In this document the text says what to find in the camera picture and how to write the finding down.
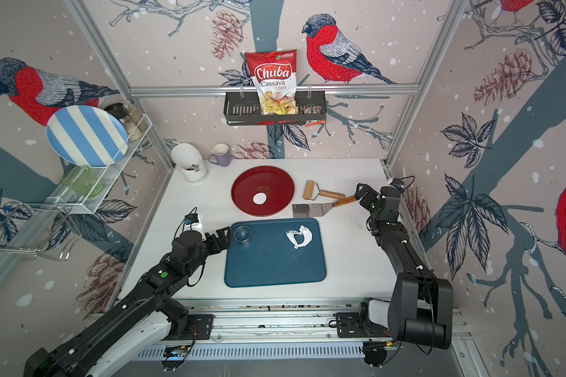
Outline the small round metal cutter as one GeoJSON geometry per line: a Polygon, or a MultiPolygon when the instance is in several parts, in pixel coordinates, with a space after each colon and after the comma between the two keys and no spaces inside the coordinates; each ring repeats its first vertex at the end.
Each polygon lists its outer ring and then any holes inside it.
{"type": "Polygon", "coordinates": [[[252,237],[252,230],[249,226],[238,226],[234,230],[234,240],[237,243],[248,243],[252,237]]]}

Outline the metal spatula wooden handle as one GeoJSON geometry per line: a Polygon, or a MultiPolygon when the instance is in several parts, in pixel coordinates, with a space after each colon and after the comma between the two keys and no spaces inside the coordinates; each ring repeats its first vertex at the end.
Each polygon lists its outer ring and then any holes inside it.
{"type": "Polygon", "coordinates": [[[349,198],[326,204],[293,204],[292,215],[294,218],[319,218],[325,216],[333,208],[351,204],[355,201],[355,197],[350,196],[349,198]]]}

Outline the teal plastic tray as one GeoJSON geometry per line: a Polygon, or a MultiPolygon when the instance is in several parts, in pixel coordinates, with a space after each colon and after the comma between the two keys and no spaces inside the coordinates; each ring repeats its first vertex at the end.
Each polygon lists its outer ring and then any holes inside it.
{"type": "Polygon", "coordinates": [[[227,287],[308,284],[323,281],[326,276],[325,251],[316,219],[239,221],[231,226],[224,275],[227,287]],[[301,225],[311,230],[313,240],[305,248],[296,250],[286,232],[298,230],[301,225]],[[251,228],[252,237],[248,243],[234,240],[234,230],[238,226],[251,228]]]}

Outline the wooden rolling pin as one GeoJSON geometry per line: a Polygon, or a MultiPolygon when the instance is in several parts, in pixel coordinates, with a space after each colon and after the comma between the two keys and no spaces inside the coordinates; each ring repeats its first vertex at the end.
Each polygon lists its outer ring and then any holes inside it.
{"type": "Polygon", "coordinates": [[[345,199],[346,196],[342,193],[335,193],[328,190],[319,188],[319,185],[314,181],[307,181],[303,191],[303,199],[307,201],[314,201],[319,196],[327,197],[335,200],[345,199]]]}

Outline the white dough piece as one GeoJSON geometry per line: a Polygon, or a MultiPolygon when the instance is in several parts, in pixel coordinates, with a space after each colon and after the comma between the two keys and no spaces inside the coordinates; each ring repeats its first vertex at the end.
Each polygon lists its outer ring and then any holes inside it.
{"type": "Polygon", "coordinates": [[[301,225],[298,230],[289,230],[286,237],[292,243],[294,249],[305,248],[313,240],[313,233],[308,227],[301,225]]]}

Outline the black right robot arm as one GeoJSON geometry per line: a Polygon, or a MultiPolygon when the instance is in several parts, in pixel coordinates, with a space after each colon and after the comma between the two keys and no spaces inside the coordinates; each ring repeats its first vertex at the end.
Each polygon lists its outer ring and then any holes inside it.
{"type": "Polygon", "coordinates": [[[367,229],[396,274],[384,326],[394,340],[446,350],[451,345],[453,287],[427,267],[410,243],[399,220],[401,195],[393,185],[376,191],[359,183],[355,191],[355,199],[369,212],[367,229]]]}

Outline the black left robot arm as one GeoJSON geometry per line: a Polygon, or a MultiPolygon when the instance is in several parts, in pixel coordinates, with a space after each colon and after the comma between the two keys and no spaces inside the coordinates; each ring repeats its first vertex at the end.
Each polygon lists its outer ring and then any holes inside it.
{"type": "Polygon", "coordinates": [[[230,228],[214,234],[182,232],[172,250],[144,273],[132,290],[96,322],[52,351],[37,350],[25,376],[112,376],[141,351],[174,336],[196,342],[207,325],[192,325],[174,298],[209,256],[230,246],[230,228]]]}

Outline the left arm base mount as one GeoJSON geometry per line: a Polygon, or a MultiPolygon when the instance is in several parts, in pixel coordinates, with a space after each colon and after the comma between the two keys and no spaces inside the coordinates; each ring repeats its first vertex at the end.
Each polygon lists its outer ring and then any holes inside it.
{"type": "Polygon", "coordinates": [[[209,340],[215,316],[212,314],[190,314],[189,310],[175,300],[168,300],[160,309],[170,325],[165,340],[209,340]]]}

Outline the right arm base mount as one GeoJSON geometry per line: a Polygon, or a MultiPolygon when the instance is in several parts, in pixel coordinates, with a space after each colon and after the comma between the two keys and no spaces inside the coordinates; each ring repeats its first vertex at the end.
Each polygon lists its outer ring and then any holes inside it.
{"type": "Polygon", "coordinates": [[[330,328],[336,329],[336,334],[341,339],[372,339],[390,338],[390,332],[384,325],[379,325],[369,319],[369,301],[364,300],[358,312],[341,312],[328,323],[330,328]]]}

